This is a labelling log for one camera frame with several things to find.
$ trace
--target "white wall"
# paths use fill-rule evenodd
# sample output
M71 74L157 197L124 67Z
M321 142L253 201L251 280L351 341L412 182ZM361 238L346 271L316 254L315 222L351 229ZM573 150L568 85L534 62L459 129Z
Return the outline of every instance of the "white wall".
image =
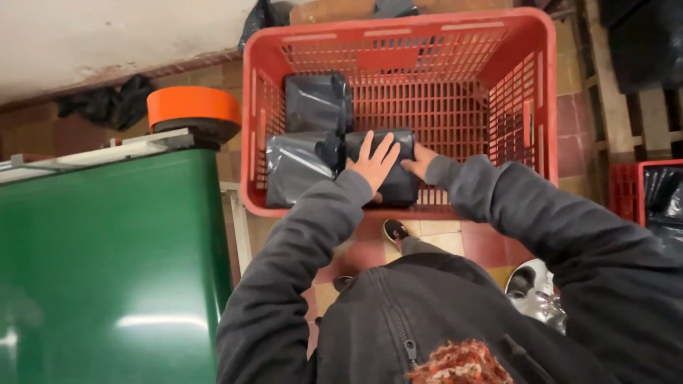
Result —
M0 105L237 45L255 0L0 0Z

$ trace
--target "zipper pull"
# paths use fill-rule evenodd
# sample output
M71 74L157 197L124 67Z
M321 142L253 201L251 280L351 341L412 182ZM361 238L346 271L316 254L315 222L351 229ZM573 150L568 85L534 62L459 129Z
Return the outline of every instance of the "zipper pull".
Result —
M408 353L408 360L410 360L410 364L413 365L413 369L417 368L417 349L415 348L415 342L408 339L403 342L403 347Z

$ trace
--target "zipper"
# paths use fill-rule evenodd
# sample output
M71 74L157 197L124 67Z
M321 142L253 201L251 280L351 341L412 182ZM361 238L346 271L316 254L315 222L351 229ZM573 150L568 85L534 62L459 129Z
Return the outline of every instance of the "zipper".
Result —
M391 324L398 334L401 345L406 350L406 355L408 357L408 361L410 362L411 368L415 369L417 368L417 345L409 336L408 329L401 319L401 315L398 312L400 306L393 300L391 293L385 287L384 276L382 272L379 269L374 269L374 272L377 274L377 285L379 286L387 304L387 310L389 312Z

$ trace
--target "person's right hand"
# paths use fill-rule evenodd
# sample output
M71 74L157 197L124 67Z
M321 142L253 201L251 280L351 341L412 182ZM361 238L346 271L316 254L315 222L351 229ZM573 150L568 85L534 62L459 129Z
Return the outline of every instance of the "person's right hand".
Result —
M415 161L403 160L401 166L408 172L414 173L417 177L425 180L427 167L438 156L438 153L423 146L420 143L415 143Z

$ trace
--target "hand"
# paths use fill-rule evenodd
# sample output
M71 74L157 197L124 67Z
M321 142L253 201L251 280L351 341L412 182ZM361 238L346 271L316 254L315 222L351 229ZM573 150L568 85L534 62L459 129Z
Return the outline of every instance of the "hand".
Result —
M391 145L393 143L393 133L389 133L377 147L371 159L370 147L372 147L373 137L375 137L375 133L368 131L363 140L363 145L361 145L358 161L354 162L351 159L346 159L346 169L353 169L360 173L370 183L373 195L376 195L380 185L387 178L389 170L396 163L401 147L399 147L398 143L393 146Z
M423 146L420 143L415 143L415 161L403 160L401 166L408 172L414 173L417 177L425 180L427 167L438 156L438 153Z

